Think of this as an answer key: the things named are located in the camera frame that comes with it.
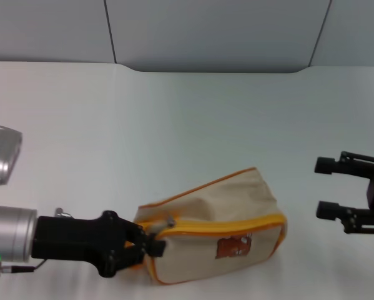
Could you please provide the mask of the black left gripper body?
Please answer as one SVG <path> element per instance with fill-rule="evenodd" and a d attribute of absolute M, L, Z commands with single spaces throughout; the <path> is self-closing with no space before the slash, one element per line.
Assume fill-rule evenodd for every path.
<path fill-rule="evenodd" d="M 127 267 L 124 221 L 113 211 L 96 219 L 40 216 L 32 240 L 31 257 L 83 261 L 100 276 L 113 277 Z"/>

